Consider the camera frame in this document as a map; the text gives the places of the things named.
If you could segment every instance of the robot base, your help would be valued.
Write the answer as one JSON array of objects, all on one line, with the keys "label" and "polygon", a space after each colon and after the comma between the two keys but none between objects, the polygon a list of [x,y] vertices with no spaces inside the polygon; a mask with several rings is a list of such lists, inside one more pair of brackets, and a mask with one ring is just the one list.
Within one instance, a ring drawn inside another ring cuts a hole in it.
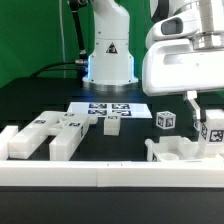
[{"label": "robot base", "polygon": [[103,92],[122,92],[127,90],[138,89],[138,80],[136,79],[136,81],[134,82],[132,81],[127,84],[113,85],[113,84],[99,84],[83,79],[83,87]]}]

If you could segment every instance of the white cube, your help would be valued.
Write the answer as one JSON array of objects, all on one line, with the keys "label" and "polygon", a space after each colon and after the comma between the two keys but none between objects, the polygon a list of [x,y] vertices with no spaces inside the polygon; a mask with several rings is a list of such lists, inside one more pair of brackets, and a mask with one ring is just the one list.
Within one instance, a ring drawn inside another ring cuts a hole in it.
[{"label": "white cube", "polygon": [[223,110],[206,110],[206,122],[201,124],[198,143],[201,154],[224,153]]},{"label": "white cube", "polygon": [[156,126],[162,129],[175,128],[176,115],[169,112],[163,111],[158,112],[156,115]]},{"label": "white cube", "polygon": [[121,114],[109,113],[104,120],[104,135],[118,136],[121,126]]}]

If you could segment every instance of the paper with markers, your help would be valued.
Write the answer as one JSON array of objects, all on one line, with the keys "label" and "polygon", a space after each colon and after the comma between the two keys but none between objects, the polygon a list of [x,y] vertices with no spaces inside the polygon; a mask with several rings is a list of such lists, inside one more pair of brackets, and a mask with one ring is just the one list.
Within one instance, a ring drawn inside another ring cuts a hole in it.
[{"label": "paper with markers", "polygon": [[108,113],[121,113],[122,118],[152,118],[146,104],[132,103],[94,103],[72,102],[68,111],[71,113],[96,114],[105,117]]}]

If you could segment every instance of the black cable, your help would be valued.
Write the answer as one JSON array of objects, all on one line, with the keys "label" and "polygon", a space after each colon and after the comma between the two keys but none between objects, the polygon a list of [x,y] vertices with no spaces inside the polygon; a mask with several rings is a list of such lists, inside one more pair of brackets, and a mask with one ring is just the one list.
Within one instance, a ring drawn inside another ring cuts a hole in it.
[{"label": "black cable", "polygon": [[83,70],[83,67],[77,67],[77,68],[55,68],[55,69],[46,69],[42,72],[54,72],[54,71],[79,71]]},{"label": "black cable", "polygon": [[43,72],[44,70],[48,69],[48,68],[53,68],[56,66],[60,66],[60,65],[75,65],[74,61],[68,61],[68,62],[58,62],[58,63],[54,63],[54,64],[50,64],[50,65],[46,65],[43,68],[39,69],[38,71],[34,72],[32,75],[30,75],[30,77],[35,78],[37,77],[41,72]]},{"label": "black cable", "polygon": [[78,40],[78,45],[79,45],[79,57],[80,57],[80,59],[87,59],[88,55],[85,50],[85,45],[84,45],[84,40],[83,40],[83,36],[82,36],[82,29],[81,29],[78,11],[73,12],[72,15],[73,15],[73,19],[74,19],[75,27],[76,27],[76,35],[77,35],[77,40]]}]

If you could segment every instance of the white plastic piece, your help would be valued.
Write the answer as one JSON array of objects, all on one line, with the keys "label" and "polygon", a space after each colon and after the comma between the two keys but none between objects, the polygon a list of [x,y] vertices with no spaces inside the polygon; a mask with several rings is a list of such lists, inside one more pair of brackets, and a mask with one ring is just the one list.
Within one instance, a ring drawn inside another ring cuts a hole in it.
[{"label": "white plastic piece", "polygon": [[18,133],[18,126],[6,126],[0,134],[0,160],[7,160],[8,141]]},{"label": "white plastic piece", "polygon": [[143,61],[143,90],[152,96],[222,89],[223,55],[220,49],[195,51],[188,39],[157,42]]},{"label": "white plastic piece", "polygon": [[[161,137],[159,143],[154,143],[151,139],[147,139],[145,144],[148,148],[147,160],[149,162],[176,161],[180,163],[218,163],[224,161],[222,156],[223,152],[218,152],[216,150],[216,145],[212,146],[214,150],[210,151],[208,155],[205,151],[202,151],[200,142],[191,142],[188,138],[182,138],[180,136]],[[161,155],[167,154],[167,159],[164,159],[164,156],[162,156],[161,159]]]},{"label": "white plastic piece", "polygon": [[95,20],[95,49],[89,57],[85,83],[122,86],[137,83],[129,52],[130,16],[114,0],[91,1]]},{"label": "white plastic piece", "polygon": [[50,143],[51,161],[68,161],[89,129],[89,116],[74,117]]},{"label": "white plastic piece", "polygon": [[1,161],[0,186],[223,188],[224,163]]},{"label": "white plastic piece", "polygon": [[169,112],[158,112],[156,114],[156,126],[162,129],[175,128],[176,115]]},{"label": "white plastic piece", "polygon": [[121,114],[110,113],[104,120],[104,135],[118,136],[121,126]]},{"label": "white plastic piece", "polygon": [[179,160],[179,156],[174,153],[166,152],[166,153],[158,154],[158,161],[169,162],[169,161],[176,161],[176,160]]},{"label": "white plastic piece", "polygon": [[94,115],[45,111],[9,141],[9,156],[27,159],[52,135],[56,138],[50,144],[50,160],[69,160],[97,120]]},{"label": "white plastic piece", "polygon": [[224,153],[223,110],[206,110],[206,122],[201,124],[198,143],[202,154]]},{"label": "white plastic piece", "polygon": [[[169,0],[169,15],[173,16],[173,14],[180,8],[182,8],[183,6],[192,3],[192,2],[196,2],[199,0]],[[154,13],[156,12],[156,9],[158,7],[158,0],[150,0],[150,11],[151,11],[151,16],[154,15]]]},{"label": "white plastic piece", "polygon": [[[146,47],[149,49],[155,41],[172,40],[195,34],[199,29],[198,17],[198,11],[196,9],[191,9],[177,16],[173,16],[156,23],[146,37]],[[183,31],[180,34],[164,35],[161,28],[163,23],[174,19],[181,21],[183,24]]]},{"label": "white plastic piece", "polygon": [[9,141],[9,156],[27,159],[47,138],[47,128],[57,122],[57,113],[42,113]]},{"label": "white plastic piece", "polygon": [[197,91],[192,90],[192,91],[187,91],[184,95],[184,100],[193,100],[193,99],[197,99],[198,94]]}]

